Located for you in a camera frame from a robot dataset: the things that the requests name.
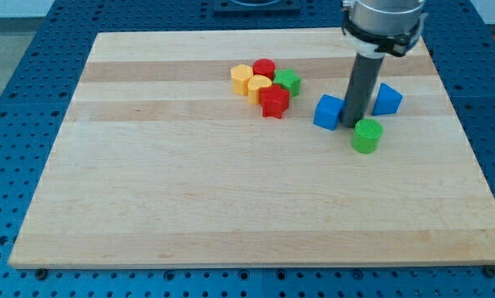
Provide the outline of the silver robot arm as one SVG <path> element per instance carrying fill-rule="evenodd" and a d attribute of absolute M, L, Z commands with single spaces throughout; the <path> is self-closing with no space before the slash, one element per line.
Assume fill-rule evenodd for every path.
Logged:
<path fill-rule="evenodd" d="M 342 31 L 365 58 L 402 57 L 421 37 L 424 6 L 425 0 L 343 0 Z"/>

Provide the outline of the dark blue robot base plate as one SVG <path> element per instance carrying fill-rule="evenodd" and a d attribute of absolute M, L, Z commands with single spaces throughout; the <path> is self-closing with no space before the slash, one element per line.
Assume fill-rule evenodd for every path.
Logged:
<path fill-rule="evenodd" d="M 301 0 L 213 0 L 214 15 L 234 13 L 299 12 Z"/>

